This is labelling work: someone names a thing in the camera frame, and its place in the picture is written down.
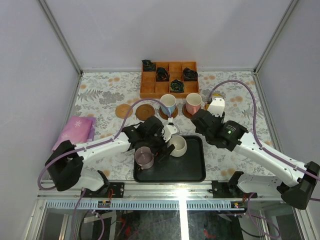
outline wooden organizer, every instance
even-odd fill
[[[153,63],[156,65],[156,70],[158,67],[165,68],[170,74],[170,79],[169,81],[156,81],[156,72],[144,71],[142,66],[140,98],[159,99],[165,94],[172,94],[177,99],[185,99],[190,93],[199,93],[198,78],[196,81],[184,81],[183,79],[183,70],[185,68],[197,72],[197,63],[195,61],[158,61]],[[170,92],[170,83],[176,79],[183,81],[184,92]]]

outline gray wall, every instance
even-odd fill
[[[319,0],[300,1],[259,76],[284,153],[320,164]],[[309,207],[320,233],[320,203]]]
[[[47,0],[83,69],[254,68],[291,0]]]
[[[19,240],[77,74],[36,0],[0,1],[0,239]]]

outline light blue mug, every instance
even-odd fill
[[[176,109],[176,98],[175,98],[175,96],[173,96],[173,95],[171,95],[171,94],[165,94],[165,95],[163,95],[161,98],[160,98],[160,102],[162,103],[162,104],[164,104],[167,108],[168,108],[168,110],[169,110],[169,112],[166,110],[166,108],[164,107],[164,106],[162,106],[161,105],[161,110],[162,110],[162,112],[165,114],[165,115],[167,115],[167,116],[169,116],[170,114],[172,115],[172,113],[175,111],[175,109]]]

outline table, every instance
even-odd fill
[[[240,80],[253,91],[257,104],[257,134],[266,144],[272,146],[263,109],[261,107],[255,81],[250,71],[200,71],[198,72],[200,95],[206,101],[212,88],[226,80]],[[96,117],[94,139],[107,138],[115,134],[122,124],[116,117],[115,110],[120,104],[133,104],[140,99],[140,72],[88,72],[84,73],[75,104],[71,114],[79,117]],[[233,120],[252,131],[253,103],[249,92],[240,84],[227,83],[220,86],[216,93],[225,99],[225,121]],[[195,126],[182,113],[185,99],[177,99],[178,116],[174,123],[179,127],[181,135],[198,135],[203,141],[205,157],[205,180],[228,180],[235,171],[243,171],[254,175],[273,175],[264,167],[242,155],[226,149],[217,149],[207,144],[202,135],[195,133]],[[139,105],[150,104],[155,108],[155,116],[166,123],[159,114],[159,105],[151,101],[143,101]],[[132,114],[126,126],[137,124],[140,120]],[[85,166],[90,170],[101,170],[109,180],[134,180],[134,152],[120,153],[113,157],[105,157]]]

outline pink mug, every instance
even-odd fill
[[[194,115],[201,108],[202,97],[198,93],[190,93],[186,96],[186,110]]]

